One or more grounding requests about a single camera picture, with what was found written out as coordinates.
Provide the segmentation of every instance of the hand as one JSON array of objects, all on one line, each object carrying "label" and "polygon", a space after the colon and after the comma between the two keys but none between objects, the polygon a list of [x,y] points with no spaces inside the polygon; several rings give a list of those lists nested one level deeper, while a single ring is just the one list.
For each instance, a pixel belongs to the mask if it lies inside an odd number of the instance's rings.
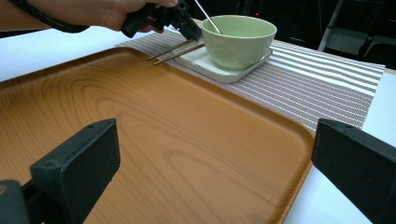
[{"label": "hand", "polygon": [[[174,7],[177,0],[28,0],[41,12],[55,20],[75,25],[97,25],[118,31],[129,12],[142,8],[146,3]],[[140,32],[156,30],[150,23]]]}]

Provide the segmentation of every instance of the stick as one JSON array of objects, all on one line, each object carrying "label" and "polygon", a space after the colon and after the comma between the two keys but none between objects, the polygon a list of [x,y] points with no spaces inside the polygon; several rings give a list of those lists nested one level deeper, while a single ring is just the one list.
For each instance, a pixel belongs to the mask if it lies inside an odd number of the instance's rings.
[{"label": "stick", "polygon": [[190,44],[192,41],[193,41],[193,39],[186,40],[186,41],[184,41],[184,42],[182,42],[182,43],[180,43],[180,44],[178,44],[178,45],[173,46],[173,47],[170,48],[170,49],[167,49],[167,50],[165,50],[165,51],[163,51],[163,52],[161,52],[161,53],[159,53],[159,54],[157,54],[157,55],[154,55],[154,56],[152,56],[152,57],[147,58],[147,60],[150,61],[151,59],[155,59],[155,58],[157,58],[157,57],[160,57],[161,55],[164,55],[164,54],[167,53],[167,52],[170,52],[170,51],[172,51],[172,50],[174,50],[174,49],[178,49],[178,48],[180,48],[180,47],[183,47],[183,46],[185,46],[185,45],[188,45],[188,44]]},{"label": "stick", "polygon": [[171,57],[169,57],[169,58],[166,58],[166,59],[163,59],[163,60],[161,60],[161,61],[158,61],[158,62],[154,63],[154,65],[157,65],[157,64],[160,64],[160,63],[168,62],[169,60],[172,60],[172,59],[174,59],[174,58],[177,58],[178,56],[181,56],[181,55],[183,55],[183,54],[192,52],[192,51],[194,51],[194,50],[196,50],[196,49],[200,49],[200,48],[203,47],[203,46],[204,46],[204,44],[200,44],[200,45],[195,46],[194,48],[186,49],[186,50],[181,51],[180,53],[177,53],[177,54],[175,54],[175,55],[173,55],[173,56],[171,56]]}]

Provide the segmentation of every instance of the wooden tray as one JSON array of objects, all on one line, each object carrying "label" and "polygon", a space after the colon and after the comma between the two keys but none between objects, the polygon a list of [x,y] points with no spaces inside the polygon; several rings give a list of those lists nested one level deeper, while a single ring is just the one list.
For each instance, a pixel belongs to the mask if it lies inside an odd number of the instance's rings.
[{"label": "wooden tray", "polygon": [[147,57],[110,49],[0,82],[0,179],[24,184],[64,140],[116,118],[121,167],[87,223],[281,222],[313,134]]}]

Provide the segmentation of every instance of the ceramic bowl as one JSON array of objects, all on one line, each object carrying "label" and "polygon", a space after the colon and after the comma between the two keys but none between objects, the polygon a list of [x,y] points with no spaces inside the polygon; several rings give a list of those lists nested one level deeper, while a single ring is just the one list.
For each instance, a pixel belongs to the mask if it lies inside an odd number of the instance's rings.
[{"label": "ceramic bowl", "polygon": [[211,18],[221,30],[219,34],[211,22],[202,22],[205,48],[220,67],[244,70],[258,63],[270,48],[276,27],[261,19],[225,15]]}]

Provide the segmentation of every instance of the square plate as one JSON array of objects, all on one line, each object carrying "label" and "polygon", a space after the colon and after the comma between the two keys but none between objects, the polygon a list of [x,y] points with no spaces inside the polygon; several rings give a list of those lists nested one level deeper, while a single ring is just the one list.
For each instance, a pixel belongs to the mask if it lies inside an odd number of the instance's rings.
[{"label": "square plate", "polygon": [[[194,46],[197,46],[202,43],[203,40],[200,39],[198,42],[193,42],[179,49],[174,49],[172,50],[172,52],[174,54],[177,54],[183,50],[193,48]],[[175,61],[185,67],[192,69],[197,73],[200,73],[206,77],[210,77],[218,82],[233,83],[238,81],[242,77],[246,76],[247,74],[252,72],[254,69],[258,68],[265,62],[267,62],[272,53],[273,52],[271,49],[268,50],[267,53],[262,57],[262,59],[258,63],[250,66],[246,70],[231,70],[218,66],[210,59],[209,54],[206,51],[206,48],[200,48],[190,53],[184,54],[180,57],[175,58]]]}]

